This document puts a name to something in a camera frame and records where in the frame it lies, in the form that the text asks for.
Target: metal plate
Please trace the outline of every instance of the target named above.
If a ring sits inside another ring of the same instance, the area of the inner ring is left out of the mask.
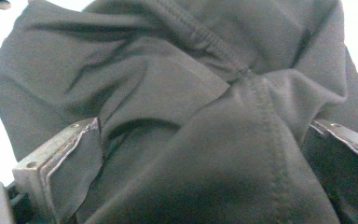
[[[18,192],[27,193],[38,215],[67,221],[86,198],[103,164],[97,119],[70,125],[13,169]]]

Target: black fabric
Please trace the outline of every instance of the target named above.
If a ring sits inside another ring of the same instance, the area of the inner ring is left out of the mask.
[[[18,160],[101,120],[79,223],[338,223],[298,145],[353,111],[329,112],[358,79],[343,41],[333,0],[35,0],[0,50],[0,116]]]

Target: stitching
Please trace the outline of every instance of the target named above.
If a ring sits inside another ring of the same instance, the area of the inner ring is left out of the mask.
[[[250,87],[250,91],[256,97],[256,107],[261,115],[261,125],[265,134],[271,134],[272,141],[267,142],[267,149],[270,149],[270,174],[272,175],[272,182],[270,183],[272,192],[271,198],[274,207],[275,221],[278,223],[291,223],[289,214],[290,204],[287,201],[288,196],[288,176],[285,169],[285,163],[283,162],[283,154],[279,151],[282,148],[282,141],[276,134],[278,131],[274,130],[274,122],[272,116],[274,110],[270,101],[268,90],[263,83],[256,82],[253,74],[248,67],[240,66],[237,57],[234,54],[230,54],[225,48],[223,41],[213,34],[210,30],[197,23],[191,16],[186,15],[185,12],[179,6],[174,3],[156,0],[168,13],[173,15],[179,22],[181,22],[186,28],[192,30],[200,38],[207,40],[213,51],[218,53],[221,57],[226,59],[235,69],[236,74],[244,74],[243,81]]]
[[[272,116],[275,114],[273,103],[269,95],[269,90],[266,88],[266,85],[263,85],[262,80],[260,82],[255,82],[253,87],[255,85],[258,85],[260,87],[260,94],[257,94],[256,96],[259,98],[259,101],[262,101],[262,103],[264,103],[264,111],[261,111],[265,114],[264,123],[266,124],[266,132],[270,133],[269,138],[271,139],[271,141],[269,141],[268,148],[270,148],[270,154],[272,158],[272,161],[270,161],[272,166],[271,173],[273,175],[273,181],[271,183],[271,196],[277,209],[276,221],[278,223],[292,223],[291,205],[288,201],[289,177],[287,174],[286,163],[284,162],[284,155],[282,153],[284,143],[281,139],[281,132],[276,128],[278,124],[276,123],[275,119],[272,118]]]
[[[177,6],[174,2],[165,1],[165,0],[156,0],[159,6],[163,10],[174,16],[177,21],[181,22],[185,28],[190,29],[200,38],[207,40],[210,44],[210,47],[213,51],[229,62],[232,65],[232,68],[235,70],[236,75],[247,75],[249,68],[245,65],[241,65],[239,59],[232,53],[227,50],[224,42],[213,32],[207,29],[205,26],[197,22],[191,15],[186,13],[181,7]]]

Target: black garment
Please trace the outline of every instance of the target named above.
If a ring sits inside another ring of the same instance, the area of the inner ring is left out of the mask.
[[[80,223],[338,223],[298,145],[355,113],[331,112],[358,79],[343,41],[334,0],[37,0],[0,50],[0,116],[18,160],[100,118]]]

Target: seam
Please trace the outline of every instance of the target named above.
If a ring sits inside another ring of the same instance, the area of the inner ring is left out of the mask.
[[[166,0],[155,0],[162,9],[171,14],[177,21],[181,22],[185,28],[189,29],[201,39],[208,41],[213,52],[220,58],[229,62],[235,70],[236,75],[248,75],[249,67],[242,65],[236,55],[230,53],[224,44],[224,41],[215,35],[208,28],[203,26],[200,22],[196,21],[192,15],[186,13],[181,7],[177,6],[174,2]]]
[[[264,123],[266,124],[266,132],[270,134],[268,148],[270,149],[270,155],[272,158],[271,166],[272,166],[272,176],[273,181],[271,183],[272,186],[272,194],[271,197],[276,206],[276,222],[277,223],[293,223],[292,221],[292,209],[289,202],[290,192],[289,192],[289,176],[287,173],[287,167],[284,159],[284,155],[282,153],[282,149],[284,148],[284,143],[282,141],[282,135],[280,130],[277,129],[278,124],[273,118],[276,116],[274,113],[274,106],[272,100],[269,95],[269,90],[266,85],[264,85],[264,78],[260,78],[259,82],[255,82],[252,80],[255,85],[258,85],[260,94],[257,94],[258,100],[261,102],[264,110],[261,110],[265,114]]]

